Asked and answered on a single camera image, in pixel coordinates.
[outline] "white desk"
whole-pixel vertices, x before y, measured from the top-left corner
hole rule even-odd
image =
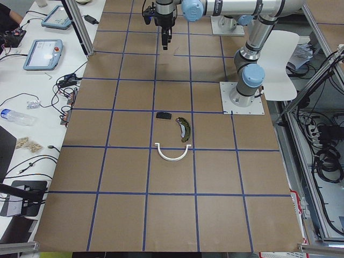
[[[93,0],[87,5],[79,5],[81,15],[91,15],[98,21],[101,18],[102,10],[106,0]],[[48,6],[39,8],[36,3],[33,3],[30,10],[48,14],[53,8],[61,4],[60,1],[48,1]],[[23,19],[22,24],[31,18],[44,18],[44,16],[29,12]],[[55,81],[65,75],[74,72],[81,64],[87,61],[81,46],[78,42],[77,36],[71,26],[67,30],[57,30],[53,28],[46,28],[40,25],[40,20],[31,20],[29,24],[25,25],[23,29],[27,31],[20,47],[13,48],[10,54],[21,53],[27,54],[30,50],[34,39],[61,39],[63,41],[63,52],[58,66],[52,71],[25,71],[23,64],[24,56],[8,57],[0,61],[0,102],[5,99],[15,96],[19,93],[25,92],[28,94],[37,95],[43,106],[50,105],[51,99],[54,95],[52,87]],[[86,28],[89,32],[90,38],[93,41],[95,38],[97,25],[92,25],[85,21]],[[82,77],[85,66],[78,70],[77,76]],[[60,108],[66,105],[67,99],[59,97],[60,101],[56,107]],[[21,137],[29,137],[30,140],[36,141],[44,148],[37,153],[31,153],[28,149],[16,149],[13,155],[10,169],[20,162],[34,157],[39,154],[48,154],[58,157],[58,152],[54,149],[48,149],[48,145],[54,145],[60,149],[63,138],[65,137],[66,128],[60,125],[59,113],[52,107],[38,108],[33,110],[26,109],[26,102],[35,100],[34,97],[22,95],[6,102],[0,108],[13,109],[18,112],[30,114],[37,117],[37,121],[33,126],[20,126],[15,123],[0,119],[0,125],[9,131],[17,139]],[[8,176],[16,176],[17,171],[27,167],[28,162],[12,171]],[[37,162],[34,167],[28,169],[22,175],[42,173],[53,176],[55,163],[51,160],[42,160]],[[11,185],[14,180],[47,180],[50,185],[49,178],[44,176],[28,176],[14,179],[5,179],[4,183]],[[32,218],[39,220],[42,210],[38,216]],[[11,218],[0,217],[0,236],[3,235]],[[33,234],[31,234],[30,241],[33,240],[38,225],[36,225]]]

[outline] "blue tape line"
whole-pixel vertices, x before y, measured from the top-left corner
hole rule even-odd
[[[134,0],[132,0],[132,3],[131,3],[131,11],[133,10],[133,6],[134,6]],[[123,52],[125,51],[125,47],[126,47],[126,43],[127,43],[127,39],[128,39],[128,30],[129,30],[131,16],[132,15],[130,14],[129,21],[128,21],[128,27],[127,27],[127,33],[126,33],[125,42],[124,42]],[[120,73],[121,73],[122,66],[123,66],[123,59],[124,59],[123,57],[124,57],[124,55],[122,54],[122,59],[121,59],[120,67],[119,67],[118,78],[120,78]],[[112,109],[114,109],[114,106],[115,106],[115,103],[116,103],[118,84],[119,84],[119,80],[117,80],[116,92],[115,92],[114,99],[113,99]],[[99,192],[99,190],[101,188],[101,182],[102,182],[102,176],[103,176],[103,170],[104,170],[104,164],[105,164],[105,158],[106,158],[106,151],[107,151],[107,146],[109,145],[109,138],[110,138],[111,127],[112,127],[113,112],[114,111],[111,112],[109,129],[107,131],[106,146],[105,146],[105,149],[104,149],[104,156],[103,156],[103,161],[102,161],[102,166],[101,166],[101,173],[99,175],[99,180],[98,180],[97,192]],[[96,195],[95,206],[94,206],[94,210],[93,210],[93,214],[92,214],[92,222],[91,222],[91,227],[90,227],[90,232],[89,232],[89,237],[88,237],[88,242],[87,242],[87,251],[90,250],[93,226],[94,226],[94,221],[95,221],[95,216],[96,216],[96,211],[97,211],[98,196],[99,196],[99,194]]]
[[[151,112],[151,110],[139,109],[95,109],[87,107],[75,107],[73,110],[89,110],[89,111],[118,111],[118,112]],[[169,112],[169,113],[198,113],[198,114],[222,114],[216,111],[189,111],[189,110],[154,110],[154,112]]]
[[[150,192],[149,195],[158,195],[158,196],[195,196],[194,193],[173,193],[173,192]]]
[[[156,37],[157,54],[159,50],[159,37]],[[156,90],[156,77],[157,77],[157,55],[155,56],[155,70],[154,70],[154,88],[153,88],[153,102],[152,102],[152,117],[150,121],[150,136],[149,136],[149,154],[148,154],[148,168],[147,168],[147,182],[146,182],[146,199],[145,199],[145,217],[144,217],[144,235],[142,241],[142,251],[146,250],[146,232],[147,232],[147,210],[148,210],[148,191],[149,191],[149,176],[151,172],[151,157],[152,157],[152,141],[153,141],[153,125],[154,125],[154,105],[155,105],[155,90]]]
[[[226,82],[228,82],[225,55],[224,55],[224,47],[222,45],[222,37],[220,37],[220,44],[221,44],[222,62],[224,63],[225,78],[226,78]]]
[[[191,102],[191,131],[192,131],[192,162],[193,162],[193,187],[195,189],[195,222],[196,222],[196,242],[197,251],[200,252],[199,243],[199,224],[198,224],[198,202],[197,202],[197,177],[196,177],[196,158],[195,158],[195,126],[194,126],[194,97],[192,90],[192,71],[191,71],[191,48],[190,48],[190,24],[188,22],[188,51],[189,51],[189,80],[190,80],[190,102]]]
[[[187,192],[111,192],[111,191],[48,191],[49,194],[72,194],[72,195],[154,195],[154,196],[223,196],[223,197],[290,197],[290,194],[241,194],[241,193],[187,193]]]
[[[250,229],[249,220],[248,220],[248,212],[247,212],[247,206],[246,206],[246,200],[245,200],[245,191],[244,191],[243,182],[242,182],[242,174],[241,174],[241,168],[240,168],[239,151],[238,151],[238,144],[237,144],[237,135],[235,133],[233,111],[231,112],[231,120],[232,120],[232,127],[233,127],[233,137],[234,137],[234,145],[235,145],[235,152],[236,152],[236,161],[238,163],[240,186],[241,186],[241,191],[242,191],[243,208],[244,208],[244,211],[245,211],[245,218],[246,218],[246,224],[247,224],[247,232],[248,232],[249,245],[250,245],[250,248],[251,248],[251,252],[253,252],[253,242],[252,242],[251,229]]]

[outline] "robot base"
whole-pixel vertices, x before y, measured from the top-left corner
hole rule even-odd
[[[230,99],[230,93],[237,86],[236,82],[220,82],[222,108],[224,114],[264,114],[264,108],[260,97],[254,98],[250,106],[239,107]]]
[[[237,25],[235,29],[230,30],[229,27],[219,26],[219,21],[222,18],[222,16],[211,16],[210,18],[211,27],[214,35],[229,35],[237,37],[245,36],[245,32],[241,25]]]

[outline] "black object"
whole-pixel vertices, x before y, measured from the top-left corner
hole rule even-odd
[[[16,188],[22,185],[25,185],[33,190],[25,191]],[[46,190],[46,181],[13,181],[12,186],[0,184],[0,192],[8,194],[6,200],[10,198],[10,195],[18,196],[24,200],[28,200],[28,206],[24,209],[25,214],[21,214],[22,216],[28,217],[35,217],[38,215],[40,203],[43,200],[43,195]],[[7,216],[8,207],[9,202],[5,202],[1,209],[0,216]]]
[[[344,139],[344,127],[340,127],[339,125],[319,125],[318,130],[320,133],[320,144],[329,144],[332,140]]]
[[[0,183],[9,169],[17,139],[0,126]]]
[[[156,118],[161,118],[161,119],[171,119],[172,114],[167,113],[167,112],[158,112],[156,113]]]
[[[166,5],[164,2],[159,3],[156,1],[157,4]],[[177,17],[174,17],[174,12],[171,12],[167,15],[162,15],[156,11],[156,6],[154,2],[152,2],[152,6],[149,6],[143,13],[142,13],[146,25],[151,23],[152,17],[154,18],[155,26],[161,27],[161,43],[163,50],[167,50],[167,44],[171,42],[172,39],[172,27],[175,25],[175,21]]]
[[[37,220],[14,216],[11,219],[0,243],[25,243],[28,242]]]
[[[7,32],[1,36],[1,42],[5,44],[5,47],[16,48],[19,46],[24,35],[26,34],[25,30],[16,29],[12,32]]]
[[[97,19],[93,18],[92,16],[85,15],[84,19],[85,19],[86,22],[89,22],[90,24],[99,24]]]

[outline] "water bottle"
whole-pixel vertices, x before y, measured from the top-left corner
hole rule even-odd
[[[14,122],[18,125],[33,125],[36,117],[29,116],[27,114],[19,113],[10,109],[1,109],[0,116],[3,119]]]
[[[35,0],[38,7],[46,7],[48,5],[46,0]]]

